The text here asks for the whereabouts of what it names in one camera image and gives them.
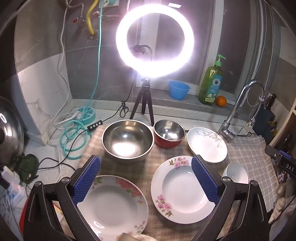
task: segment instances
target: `blue plastic basket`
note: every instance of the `blue plastic basket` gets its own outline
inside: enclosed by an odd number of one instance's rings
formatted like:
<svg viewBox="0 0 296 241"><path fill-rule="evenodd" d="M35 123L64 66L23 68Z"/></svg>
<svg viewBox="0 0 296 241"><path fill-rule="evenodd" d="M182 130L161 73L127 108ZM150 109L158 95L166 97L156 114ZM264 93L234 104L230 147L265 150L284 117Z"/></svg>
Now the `blue plastic basket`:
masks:
<svg viewBox="0 0 296 241"><path fill-rule="evenodd" d="M172 80L168 83L169 95L175 100L184 100L190 87L180 81Z"/></svg>

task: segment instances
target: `blue gripper pad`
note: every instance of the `blue gripper pad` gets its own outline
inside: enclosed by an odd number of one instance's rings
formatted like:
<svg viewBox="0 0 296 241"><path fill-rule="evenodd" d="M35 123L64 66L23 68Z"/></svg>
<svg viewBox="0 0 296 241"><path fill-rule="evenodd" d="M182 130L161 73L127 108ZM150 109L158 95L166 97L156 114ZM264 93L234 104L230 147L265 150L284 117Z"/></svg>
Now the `blue gripper pad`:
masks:
<svg viewBox="0 0 296 241"><path fill-rule="evenodd" d="M191 166L208 200L217 205L220 201L217 183L213 180L211 175L205 169L204 165L198 160L196 156L192 158Z"/></svg>
<svg viewBox="0 0 296 241"><path fill-rule="evenodd" d="M84 200L100 168L100 158L95 156L73 187L72 201L75 205Z"/></svg>
<svg viewBox="0 0 296 241"><path fill-rule="evenodd" d="M292 157L288 153L285 153L283 150L280 150L279 153L281 153L284 157L288 158L289 160L292 160Z"/></svg>

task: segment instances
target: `faucet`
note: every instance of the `faucet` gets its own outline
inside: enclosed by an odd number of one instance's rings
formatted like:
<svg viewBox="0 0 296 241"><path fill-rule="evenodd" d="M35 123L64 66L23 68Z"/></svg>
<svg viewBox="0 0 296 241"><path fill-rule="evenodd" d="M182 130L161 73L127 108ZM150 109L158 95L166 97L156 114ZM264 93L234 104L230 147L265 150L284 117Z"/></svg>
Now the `faucet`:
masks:
<svg viewBox="0 0 296 241"><path fill-rule="evenodd" d="M255 117L257 116L259 109L261 107L261 103L264 102L265 99L265 95L264 95L264 88L263 85L258 82L257 80L250 80L249 82L246 83L246 85L243 87L242 92L239 95L239 98L237 99L237 101L235 102L235 105L232 109L232 111L230 112L229 116L227 117L227 119L222 123L222 125L220 126L219 130L218 130L218 134L222 135L228 142L231 142L236 136L237 134L233 134L231 131L228 130L229 126L230 126L230 122L233 119L235 112L237 111L238 107L240 106L243 98L245 97L248 89L250 89L250 87L254 84L259 85L260 89L261 89L261 93L259 95L259 106L257 108L257 110L255 111L254 115L247 121L247 125L250 127L253 127L255 124Z"/></svg>

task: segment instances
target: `white ceramic plate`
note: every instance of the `white ceramic plate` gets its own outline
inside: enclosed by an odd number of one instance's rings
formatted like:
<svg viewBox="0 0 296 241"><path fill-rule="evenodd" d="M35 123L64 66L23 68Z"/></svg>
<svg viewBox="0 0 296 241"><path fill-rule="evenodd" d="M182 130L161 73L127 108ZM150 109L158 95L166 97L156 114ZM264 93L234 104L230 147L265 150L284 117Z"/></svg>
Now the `white ceramic plate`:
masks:
<svg viewBox="0 0 296 241"><path fill-rule="evenodd" d="M177 156L162 163L151 182L157 210L167 219L182 224L206 218L214 209L191 168L191 156Z"/></svg>
<svg viewBox="0 0 296 241"><path fill-rule="evenodd" d="M187 143L195 155L211 163L223 161L227 156L224 140L215 132L204 127L192 128L187 133Z"/></svg>
<svg viewBox="0 0 296 241"><path fill-rule="evenodd" d="M148 204L143 193L130 181L117 176L96 177L77 207L104 241L115 241L123 232L141 233L148 221Z"/></svg>

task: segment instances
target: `orange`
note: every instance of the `orange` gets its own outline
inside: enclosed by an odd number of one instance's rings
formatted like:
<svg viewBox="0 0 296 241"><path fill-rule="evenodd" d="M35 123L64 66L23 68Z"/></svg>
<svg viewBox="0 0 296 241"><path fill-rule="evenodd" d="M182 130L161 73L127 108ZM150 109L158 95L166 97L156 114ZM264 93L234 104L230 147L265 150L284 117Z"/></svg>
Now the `orange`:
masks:
<svg viewBox="0 0 296 241"><path fill-rule="evenodd" d="M226 100L226 98L224 96L219 95L216 98L216 104L217 104L217 106L224 107L224 106L227 105L227 100Z"/></svg>

